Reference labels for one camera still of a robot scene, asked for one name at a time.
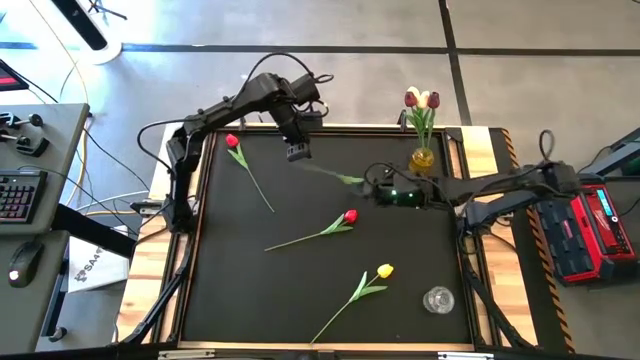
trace wooden table frame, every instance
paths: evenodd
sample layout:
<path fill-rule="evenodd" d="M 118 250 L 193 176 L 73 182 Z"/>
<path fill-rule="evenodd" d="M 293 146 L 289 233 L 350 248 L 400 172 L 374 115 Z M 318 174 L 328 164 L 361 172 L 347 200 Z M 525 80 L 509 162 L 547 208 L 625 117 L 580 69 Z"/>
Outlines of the wooden table frame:
<path fill-rule="evenodd" d="M 267 127 L 267 124 L 252 124 L 251 127 Z M 326 127 L 345 128 L 379 128 L 381 130 L 397 129 L 398 126 L 380 125 L 325 125 Z M 168 127 L 163 137 L 163 143 L 173 134 L 173 127 Z M 486 127 L 461 127 L 462 140 L 464 143 L 464 153 L 466 155 L 466 167 L 461 164 L 457 156 L 451 156 L 451 165 L 456 177 L 462 177 L 463 172 L 468 171 L 471 177 L 483 176 L 497 172 L 497 165 L 493 154 L 489 129 Z M 451 154 L 457 154 L 458 149 L 455 141 L 449 141 Z M 160 151 L 160 157 L 167 159 L 164 147 Z M 201 161 L 198 170 L 192 177 L 190 194 L 195 195 L 198 189 L 199 171 L 205 158 Z M 150 198 L 163 199 L 168 192 L 169 179 L 164 167 L 157 166 L 154 180 L 151 187 Z M 487 197 L 481 200 L 489 201 L 494 197 Z M 164 226 L 164 221 L 156 218 L 144 226 L 140 231 L 140 236 L 153 233 Z M 513 235 L 508 227 L 494 226 L 492 231 L 513 243 Z M 197 249 L 198 234 L 195 235 L 195 248 Z M 165 269 L 173 266 L 175 270 L 184 255 L 187 244 L 187 236 L 180 236 L 178 241 L 170 246 L 171 236 L 169 233 L 162 233 L 154 236 L 149 241 L 141 244 L 136 249 L 133 258 L 129 281 L 125 289 L 122 306 L 118 316 L 118 328 L 121 334 L 129 334 L 133 331 L 139 321 L 146 315 L 151 305 L 157 299 L 163 284 L 163 274 Z M 512 325 L 518 330 L 520 335 L 532 344 L 536 344 L 536 335 L 533 328 L 531 313 L 529 310 L 526 291 L 520 273 L 518 256 L 505 244 L 491 236 L 483 236 L 481 241 L 474 242 L 467 239 L 469 250 L 478 246 L 478 254 L 470 256 L 470 260 L 476 272 L 479 261 L 485 261 L 488 269 L 487 278 L 490 280 L 490 289 L 494 300 L 503 310 Z M 174 262 L 167 261 L 167 254 L 175 253 Z M 186 291 L 176 291 L 172 296 L 164 312 L 162 319 L 162 331 L 158 333 L 159 339 L 164 341 L 171 334 L 174 328 L 174 318 L 176 317 L 176 304 L 179 294 L 188 294 L 189 282 L 187 281 Z M 494 344 L 497 338 L 495 326 L 489 319 L 486 309 L 480 299 L 475 295 L 476 315 L 479 323 L 480 335 L 488 345 Z M 335 350 L 335 351 L 472 351 L 473 344 L 241 344 L 241 343 L 219 343 L 219 342 L 179 342 L 180 348 L 207 348 L 207 349 L 290 349 L 290 350 Z"/>

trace wooden board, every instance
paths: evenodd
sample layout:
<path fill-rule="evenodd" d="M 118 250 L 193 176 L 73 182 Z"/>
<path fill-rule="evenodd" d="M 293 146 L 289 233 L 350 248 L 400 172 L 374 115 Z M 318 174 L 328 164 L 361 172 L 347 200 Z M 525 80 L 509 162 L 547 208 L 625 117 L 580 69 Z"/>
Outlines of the wooden board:
<path fill-rule="evenodd" d="M 269 126 L 268 124 L 257 124 L 258 126 Z M 345 125 L 329 125 L 326 126 L 345 126 Z M 384 127 L 377 125 L 348 125 L 349 127 Z M 175 128 L 167 128 L 163 137 L 163 144 L 173 134 Z M 467 156 L 467 164 L 472 177 L 492 174 L 497 172 L 497 166 L 493 154 L 493 147 L 491 144 L 491 138 L 489 136 L 489 129 L 486 127 L 462 127 L 462 133 L 464 138 L 465 152 Z M 160 151 L 159 155 L 163 160 L 167 159 L 166 150 L 164 147 Z M 454 161 L 454 169 L 457 167 L 459 172 L 459 164 Z M 191 193 L 195 193 L 198 174 L 194 174 L 193 182 L 191 186 Z M 168 191 L 169 177 L 166 174 L 166 169 L 159 165 L 156 167 L 156 173 L 154 175 L 151 198 L 163 199 L 164 194 Z M 141 229 L 141 236 L 152 233 L 164 226 L 162 219 L 155 219 L 143 229 Z M 500 235 L 510 242 L 513 242 L 513 236 L 510 228 L 504 228 L 501 226 L 495 226 L 493 228 L 494 233 Z M 169 248 L 170 234 L 165 232 L 163 234 L 155 236 L 152 240 L 141 244 L 136 249 L 135 256 L 132 261 L 131 270 L 129 273 L 129 281 L 125 289 L 125 294 L 120 307 L 120 314 L 118 316 L 118 328 L 120 330 L 121 337 L 130 334 L 136 325 L 143 319 L 147 311 L 151 308 L 153 303 L 158 297 L 160 292 L 160 285 L 162 282 L 162 273 L 167 258 L 167 252 Z M 179 264 L 181 254 L 184 250 L 185 239 L 181 239 L 181 246 L 178 251 L 178 259 L 176 260 L 176 266 Z M 489 276 L 491 280 L 491 286 L 495 301 L 501 307 L 507 318 L 512 322 L 520 334 L 531 343 L 536 342 L 535 330 L 533 328 L 533 322 L 531 319 L 531 313 L 529 310 L 526 291 L 522 280 L 522 274 L 520 273 L 520 264 L 518 262 L 517 255 L 505 244 L 502 244 L 500 240 L 497 240 L 491 236 L 483 237 L 483 245 L 485 248 L 485 256 L 487 259 L 487 265 L 489 268 Z M 487 343 L 491 343 L 489 322 L 481 301 L 476 297 L 476 303 L 478 307 L 478 315 L 480 321 L 480 330 Z M 173 320 L 173 313 L 175 310 L 175 295 L 172 301 L 167 306 L 165 311 L 163 333 L 161 336 L 162 341 L 166 339 L 168 331 L 170 330 L 171 321 Z M 383 348 L 381 344 L 317 344 L 312 348 L 310 345 L 304 344 L 279 344 L 282 345 L 295 345 L 297 347 L 304 347 L 304 349 L 314 350 L 389 350 L 389 351 L 431 351 L 431 350 L 457 350 L 468 351 L 472 350 L 469 344 L 385 344 Z M 230 348 L 238 346 L 238 344 L 228 343 L 211 343 L 211 342 L 182 342 L 180 347 L 182 348 Z M 254 344 L 252 348 L 265 348 L 261 344 Z"/>

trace computer mouse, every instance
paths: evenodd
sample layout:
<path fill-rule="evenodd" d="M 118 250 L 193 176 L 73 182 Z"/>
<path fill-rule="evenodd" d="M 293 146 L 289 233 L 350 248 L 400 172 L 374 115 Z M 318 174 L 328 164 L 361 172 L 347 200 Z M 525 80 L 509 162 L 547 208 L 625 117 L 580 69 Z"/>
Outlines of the computer mouse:
<path fill-rule="evenodd" d="M 39 241 L 29 241 L 20 245 L 9 262 L 9 285 L 23 288 L 36 275 L 44 245 Z"/>

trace concrete floor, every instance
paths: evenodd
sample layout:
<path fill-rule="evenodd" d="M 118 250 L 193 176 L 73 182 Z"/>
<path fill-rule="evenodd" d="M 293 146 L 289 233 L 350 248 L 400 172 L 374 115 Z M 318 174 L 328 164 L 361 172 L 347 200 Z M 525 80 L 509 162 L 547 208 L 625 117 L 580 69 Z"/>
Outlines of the concrete floor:
<path fill-rule="evenodd" d="M 0 49 L 0 58 L 58 97 L 71 63 L 28 3 L 18 3 L 0 2 L 0 8 L 9 10 L 0 23 L 0 39 L 35 43 L 41 49 Z M 43 10 L 50 6 L 47 3 L 36 2 Z M 107 17 L 110 33 L 125 43 L 446 46 L 437 0 L 191 0 L 188 5 L 169 0 L 105 0 L 104 5 L 129 17 L 128 21 Z M 640 4 L 631 0 L 449 0 L 448 8 L 458 47 L 640 49 Z M 79 43 L 78 36 L 53 13 L 52 25 L 64 42 Z M 104 21 L 101 15 L 93 18 Z M 155 164 L 137 150 L 137 130 L 152 121 L 192 114 L 235 93 L 262 55 L 127 51 L 102 66 L 80 62 L 96 115 L 91 133 L 150 182 Z M 447 55 L 299 56 L 316 73 L 336 76 L 321 88 L 323 99 L 331 104 L 329 122 L 394 123 L 403 107 L 404 90 L 416 85 L 441 93 L 439 124 L 461 124 Z M 271 59 L 261 70 L 290 77 L 302 73 L 287 59 Z M 556 135 L 552 157 L 581 167 L 602 146 L 640 124 L 640 56 L 461 55 L 460 71 L 472 123 L 509 129 L 521 163 L 540 160 L 537 136 L 544 128 Z M 62 99 L 83 101 L 76 75 Z M 0 103 L 18 102 L 37 99 L 29 93 L 0 95 Z M 160 128 L 149 131 L 145 143 L 150 149 L 159 149 L 161 134 Z M 142 189 L 91 145 L 88 163 L 98 198 Z M 638 214 L 630 216 L 637 219 Z M 632 240 L 640 241 L 637 236 Z M 39 349 L 108 343 L 122 288 L 68 296 L 60 324 L 71 335 L 56 344 L 42 341 Z M 638 358 L 638 296 L 637 285 L 600 291 L 562 289 L 578 352 Z"/>

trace vase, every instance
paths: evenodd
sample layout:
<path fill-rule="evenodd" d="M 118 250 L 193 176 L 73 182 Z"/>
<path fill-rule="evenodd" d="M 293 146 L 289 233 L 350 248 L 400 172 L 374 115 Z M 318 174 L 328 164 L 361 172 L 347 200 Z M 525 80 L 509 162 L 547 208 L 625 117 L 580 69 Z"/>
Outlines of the vase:
<path fill-rule="evenodd" d="M 411 160 L 409 160 L 409 170 L 415 175 L 426 176 L 429 174 L 431 166 L 433 166 L 434 156 L 433 151 L 427 148 L 417 148 L 413 154 L 411 154 Z"/>

